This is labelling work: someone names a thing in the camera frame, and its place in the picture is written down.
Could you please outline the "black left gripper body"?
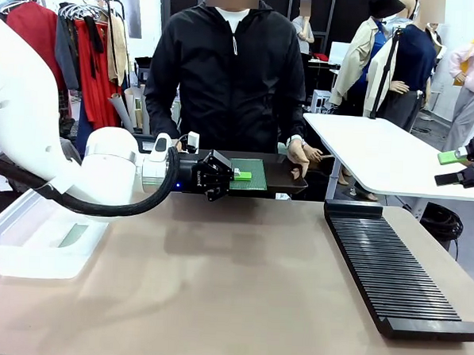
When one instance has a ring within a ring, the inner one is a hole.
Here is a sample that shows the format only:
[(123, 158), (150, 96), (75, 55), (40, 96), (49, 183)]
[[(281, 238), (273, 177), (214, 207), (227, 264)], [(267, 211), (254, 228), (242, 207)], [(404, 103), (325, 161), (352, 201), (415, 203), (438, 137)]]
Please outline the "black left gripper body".
[(176, 191), (206, 192), (208, 183), (231, 182), (228, 178), (217, 176), (209, 165), (210, 156), (192, 158), (182, 156), (179, 161), (179, 175), (175, 183)]

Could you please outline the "person's left hand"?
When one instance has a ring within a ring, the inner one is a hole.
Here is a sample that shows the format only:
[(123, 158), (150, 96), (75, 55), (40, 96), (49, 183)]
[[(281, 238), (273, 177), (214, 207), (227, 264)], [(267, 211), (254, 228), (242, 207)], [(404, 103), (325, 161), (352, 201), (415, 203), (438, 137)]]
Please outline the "person's left hand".
[(288, 145), (287, 158), (294, 165), (293, 169), (291, 170), (291, 174), (294, 176), (294, 179), (304, 178), (306, 176), (310, 161), (303, 151), (302, 141), (298, 138), (292, 140)]

